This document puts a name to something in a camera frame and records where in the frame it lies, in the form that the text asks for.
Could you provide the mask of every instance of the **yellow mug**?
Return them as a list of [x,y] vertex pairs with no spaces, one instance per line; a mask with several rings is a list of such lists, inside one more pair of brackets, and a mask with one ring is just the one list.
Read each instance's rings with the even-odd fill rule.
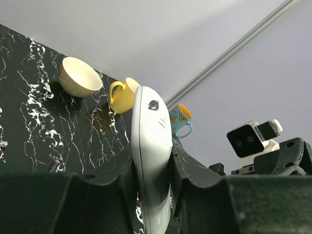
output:
[[[120,85],[112,94],[113,88]],[[129,111],[135,102],[136,90],[140,87],[132,78],[126,78],[124,82],[115,81],[109,87],[109,106],[117,114]]]

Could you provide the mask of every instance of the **blue mug handle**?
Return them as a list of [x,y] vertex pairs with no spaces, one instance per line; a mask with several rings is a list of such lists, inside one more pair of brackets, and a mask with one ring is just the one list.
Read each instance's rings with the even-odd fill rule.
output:
[[179,139],[181,139],[181,138],[185,138],[185,137],[187,137],[192,131],[193,131],[193,125],[192,125],[192,123],[190,122],[190,121],[188,121],[185,125],[189,125],[190,126],[190,131],[187,133],[187,134],[185,134],[184,136],[180,136],[177,132],[175,133],[175,136],[177,137],[177,138],[179,138]]

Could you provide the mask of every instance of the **mug handle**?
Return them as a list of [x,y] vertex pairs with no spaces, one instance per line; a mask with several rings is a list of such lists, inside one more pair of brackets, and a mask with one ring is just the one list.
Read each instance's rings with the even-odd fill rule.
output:
[[179,139],[181,139],[181,138],[184,138],[184,137],[187,137],[192,131],[193,131],[193,125],[192,125],[192,123],[191,122],[187,122],[185,125],[189,125],[190,126],[190,131],[187,133],[187,134],[185,134],[184,136],[180,136],[177,132],[175,133],[175,136],[177,137],[177,138],[179,138]]
[[111,84],[111,86],[109,86],[109,104],[111,105],[113,104],[112,91],[118,85],[121,86],[121,90],[124,90],[126,88],[126,86],[121,81],[115,81]]

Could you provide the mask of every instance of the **black robot face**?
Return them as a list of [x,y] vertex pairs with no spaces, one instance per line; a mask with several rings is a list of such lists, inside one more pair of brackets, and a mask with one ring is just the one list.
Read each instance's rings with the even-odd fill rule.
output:
[[260,135],[253,124],[243,125],[227,133],[227,138],[238,157],[247,157],[264,150]]

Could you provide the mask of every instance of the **mug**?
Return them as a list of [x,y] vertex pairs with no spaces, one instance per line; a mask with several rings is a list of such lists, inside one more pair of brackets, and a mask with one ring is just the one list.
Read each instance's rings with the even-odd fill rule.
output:
[[[171,111],[169,111],[171,130],[177,138],[184,138],[193,131],[193,125],[191,123],[192,115],[182,104],[178,104]],[[178,131],[184,126],[189,125],[190,131],[184,136],[180,136]]]
[[[113,88],[119,87],[112,94]],[[109,87],[109,106],[117,114],[122,114],[133,108],[136,90],[140,87],[132,78],[126,78],[124,82],[115,81]]]
[[78,58],[64,58],[58,78],[63,90],[74,97],[85,98],[102,88],[97,72]]

